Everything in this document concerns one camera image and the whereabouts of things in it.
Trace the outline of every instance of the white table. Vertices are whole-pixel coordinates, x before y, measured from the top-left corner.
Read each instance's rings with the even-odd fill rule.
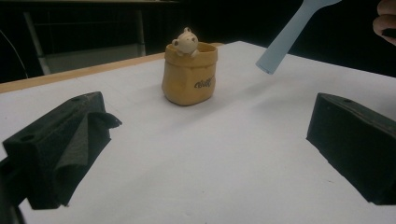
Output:
[[[2,141],[91,91],[123,122],[70,206],[25,200],[27,223],[395,223],[396,206],[367,203],[305,138],[318,92],[396,119],[396,78],[291,55],[270,76],[263,51],[220,46],[213,97],[187,107],[164,98],[163,59],[1,93]]]

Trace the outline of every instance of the bear ear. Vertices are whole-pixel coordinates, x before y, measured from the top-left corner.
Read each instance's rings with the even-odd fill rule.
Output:
[[[173,45],[174,47],[177,47],[177,46],[178,46],[178,39],[174,39],[174,40],[172,41],[172,45]]]

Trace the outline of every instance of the toy bear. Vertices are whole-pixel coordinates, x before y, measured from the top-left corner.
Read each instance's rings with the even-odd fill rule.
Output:
[[[189,27],[184,28],[184,33],[181,34],[177,39],[172,41],[172,45],[177,49],[177,55],[183,56],[184,54],[190,54],[193,58],[198,53],[198,38],[191,32]]]

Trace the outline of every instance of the light blue spatula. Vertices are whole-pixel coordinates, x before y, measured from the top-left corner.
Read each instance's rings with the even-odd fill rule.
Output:
[[[256,62],[256,65],[264,72],[273,74],[315,12],[323,7],[341,1],[342,0],[304,0],[296,14],[294,14],[289,23]]]

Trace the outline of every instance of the hand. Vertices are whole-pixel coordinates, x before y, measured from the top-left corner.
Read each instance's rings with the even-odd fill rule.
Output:
[[[382,35],[386,29],[396,29],[396,0],[382,0],[376,10],[379,17],[373,21],[374,32],[396,46],[396,38]]]

